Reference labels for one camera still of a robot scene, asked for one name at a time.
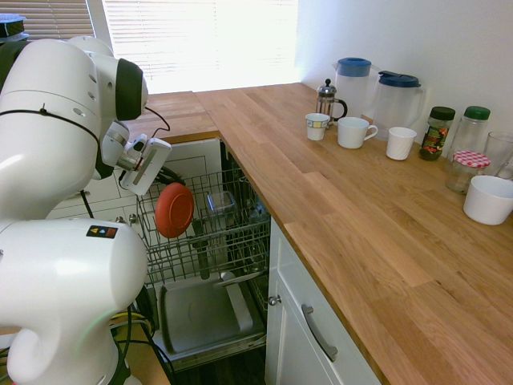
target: orange plate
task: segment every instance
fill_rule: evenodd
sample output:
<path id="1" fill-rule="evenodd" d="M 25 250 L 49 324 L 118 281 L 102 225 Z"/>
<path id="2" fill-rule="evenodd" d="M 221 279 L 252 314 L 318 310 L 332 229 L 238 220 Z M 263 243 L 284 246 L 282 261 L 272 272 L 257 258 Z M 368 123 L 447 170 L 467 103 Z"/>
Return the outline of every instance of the orange plate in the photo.
<path id="1" fill-rule="evenodd" d="M 178 182 L 160 194 L 155 210 L 157 229 L 166 238 L 176 238 L 191 224 L 194 198 L 191 190 Z"/>

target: dark floor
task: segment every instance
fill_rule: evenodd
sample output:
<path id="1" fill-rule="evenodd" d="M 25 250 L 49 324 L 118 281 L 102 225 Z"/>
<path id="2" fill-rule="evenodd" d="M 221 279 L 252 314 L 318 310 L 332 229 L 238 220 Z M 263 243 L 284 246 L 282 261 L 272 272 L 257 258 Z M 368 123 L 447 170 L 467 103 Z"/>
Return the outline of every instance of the dark floor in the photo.
<path id="1" fill-rule="evenodd" d="M 265 348 L 176 373 L 172 385 L 265 385 Z"/>

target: black cable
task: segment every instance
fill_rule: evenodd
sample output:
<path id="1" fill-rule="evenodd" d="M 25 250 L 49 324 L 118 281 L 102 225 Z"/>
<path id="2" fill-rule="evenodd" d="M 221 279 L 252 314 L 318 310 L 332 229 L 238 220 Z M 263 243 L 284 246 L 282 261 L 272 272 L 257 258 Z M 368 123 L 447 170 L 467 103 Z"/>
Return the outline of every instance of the black cable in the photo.
<path id="1" fill-rule="evenodd" d="M 149 346 L 154 347 L 155 349 L 157 349 L 159 351 L 159 353 L 160 353 L 160 356 L 163 359 L 166 360 L 166 362 L 168 363 L 169 367 L 171 368 L 171 372 L 172 372 L 173 376 L 176 376 L 175 368 L 173 367 L 172 361 L 166 355 L 166 353 L 162 350 L 162 348 L 160 346 L 158 346 L 156 343 L 154 343 L 152 339 L 149 339 L 147 341 L 143 341 L 143 340 L 139 340 L 139 339 L 131 339 L 130 343 L 142 343 L 144 345 L 149 345 Z"/>
<path id="2" fill-rule="evenodd" d="M 157 133 L 157 131 L 159 131 L 159 130 L 164 130 L 164 131 L 168 131 L 168 132 L 170 132 L 170 131 L 171 131 L 171 127 L 169 126 L 168 122 L 166 121 L 166 119 L 164 119 L 164 118 L 163 118 L 163 116 L 162 116 L 161 114 L 159 114 L 157 111 L 152 110 L 150 107 L 145 107 L 145 108 L 146 108 L 148 111 L 153 112 L 155 115 L 157 115 L 158 117 L 160 117 L 160 118 L 162 119 L 162 121 L 164 122 L 164 124 L 168 127 L 168 128 L 162 128 L 162 127 L 157 128 L 157 129 L 155 130 L 155 132 L 153 132 L 153 135 L 151 136 L 152 138 L 153 138 L 153 137 L 155 137 L 155 134 L 156 134 L 156 133 Z"/>
<path id="3" fill-rule="evenodd" d="M 125 359 L 127 358 L 127 353 L 128 353 L 128 347 L 130 346 L 130 338 L 131 338 L 131 307 L 130 306 L 127 308 L 127 312 L 128 312 L 127 339 L 124 341 L 125 347 L 123 349 L 123 356 L 118 362 L 118 366 L 115 369 L 114 376 L 116 376 L 116 374 L 119 372 L 119 370 L 121 369 L 121 366 L 125 364 Z"/>
<path id="4" fill-rule="evenodd" d="M 91 131 L 87 127 L 84 127 L 82 124 L 78 124 L 78 123 L 74 122 L 73 120 L 69 120 L 68 118 L 65 118 L 63 116 L 55 115 L 55 114 L 52 114 L 51 112 L 48 112 L 45 109 L 44 104 L 37 111 L 34 111 L 34 110 L 9 110 L 9 111 L 0 112 L 0 116 L 8 115 L 8 114 L 36 114 L 36 115 L 41 115 L 41 116 L 49 116 L 50 118 L 56 118 L 56 119 L 66 122 L 66 123 L 73 124 L 73 125 L 77 126 L 78 128 L 83 129 L 89 135 L 91 135 L 95 139 L 95 142 L 98 145 L 98 149 L 100 149 L 99 139 L 96 137 L 96 135 L 93 133 L 93 131 Z"/>
<path id="5" fill-rule="evenodd" d="M 93 215 L 93 212 L 91 211 L 91 207 L 89 206 L 89 202 L 86 198 L 86 192 L 83 190 L 80 190 L 80 196 L 82 197 L 83 203 L 86 205 L 86 210 L 89 213 L 89 218 L 95 219 L 95 216 Z"/>

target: window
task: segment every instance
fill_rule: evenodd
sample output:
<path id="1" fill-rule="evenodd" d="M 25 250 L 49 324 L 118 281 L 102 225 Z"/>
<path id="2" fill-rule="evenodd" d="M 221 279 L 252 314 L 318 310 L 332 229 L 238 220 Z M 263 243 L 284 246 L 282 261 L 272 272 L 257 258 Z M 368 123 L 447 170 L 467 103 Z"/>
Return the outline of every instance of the window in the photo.
<path id="1" fill-rule="evenodd" d="M 25 16 L 29 41 L 94 35 L 86 0 L 2 0 L 0 13 Z"/>
<path id="2" fill-rule="evenodd" d="M 142 68 L 150 93 L 297 81 L 297 0 L 103 0 L 103 9 L 115 56 Z"/>

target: wire rack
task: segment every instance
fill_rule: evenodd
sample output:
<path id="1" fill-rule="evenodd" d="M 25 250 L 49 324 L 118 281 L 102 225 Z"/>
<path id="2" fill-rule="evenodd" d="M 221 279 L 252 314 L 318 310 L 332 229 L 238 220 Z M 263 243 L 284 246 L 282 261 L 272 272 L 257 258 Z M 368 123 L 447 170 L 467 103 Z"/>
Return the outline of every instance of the wire rack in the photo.
<path id="1" fill-rule="evenodd" d="M 194 196 L 194 217 L 187 231 L 174 239 L 163 237 L 156 229 L 156 202 L 166 186 L 155 184 L 144 197 L 137 198 L 141 237 L 148 255 L 147 285 L 197 276 L 206 280 L 213 274 L 222 279 L 225 272 L 238 278 L 266 275 L 270 215 L 243 172 L 234 168 L 193 177 L 185 183 Z M 227 192 L 232 205 L 212 209 L 209 197 L 212 200 Z"/>

